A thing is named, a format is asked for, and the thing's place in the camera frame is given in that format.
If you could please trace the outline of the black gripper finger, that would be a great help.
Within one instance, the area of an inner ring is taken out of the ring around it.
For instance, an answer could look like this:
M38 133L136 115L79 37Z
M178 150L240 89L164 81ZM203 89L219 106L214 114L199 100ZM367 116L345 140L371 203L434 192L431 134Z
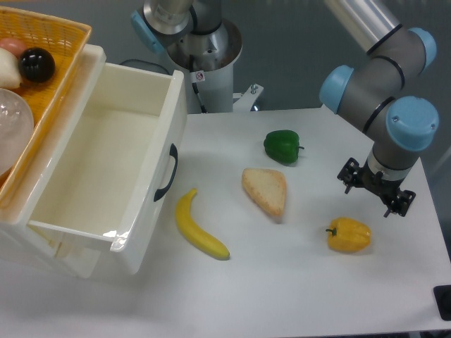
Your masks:
M416 193L410 190L397 189L395 192L383 195L383 203L387 207L387 211L383 217L387 218L390 214L397 214L405 217L409 207L416 197Z
M344 164L337 178L345 185L345 194L348 194L354 187L363 187L362 170L363 168L355 158L349 158Z

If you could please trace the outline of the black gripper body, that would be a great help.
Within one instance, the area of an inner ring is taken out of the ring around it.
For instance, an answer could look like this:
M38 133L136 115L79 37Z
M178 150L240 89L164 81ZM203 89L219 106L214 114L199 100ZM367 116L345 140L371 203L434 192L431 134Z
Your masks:
M383 202L396 200L402 183L401 180L384 180L381 171L374 174L367 164L362 169L361 179L363 187L378 196Z

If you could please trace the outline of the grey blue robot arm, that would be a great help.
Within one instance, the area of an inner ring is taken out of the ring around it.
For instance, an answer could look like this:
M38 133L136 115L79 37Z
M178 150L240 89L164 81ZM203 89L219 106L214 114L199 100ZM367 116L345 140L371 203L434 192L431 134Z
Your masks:
M432 35L403 27L382 1L327 1L326 6L366 52L360 70L342 65L321 85L321 103L373 141L364 165L350 158L338 179L380 198L387 214L406 216L416 194L401 189L421 153L433 141L439 115L415 96L395 98L434 61Z

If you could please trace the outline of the grey robot base column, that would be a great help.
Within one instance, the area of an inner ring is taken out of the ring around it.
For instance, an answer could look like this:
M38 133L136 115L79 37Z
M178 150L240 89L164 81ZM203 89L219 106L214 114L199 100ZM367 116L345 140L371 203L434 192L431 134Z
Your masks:
M145 1L130 21L150 51L167 53L183 72L189 113L232 111L242 36L223 17L220 1Z

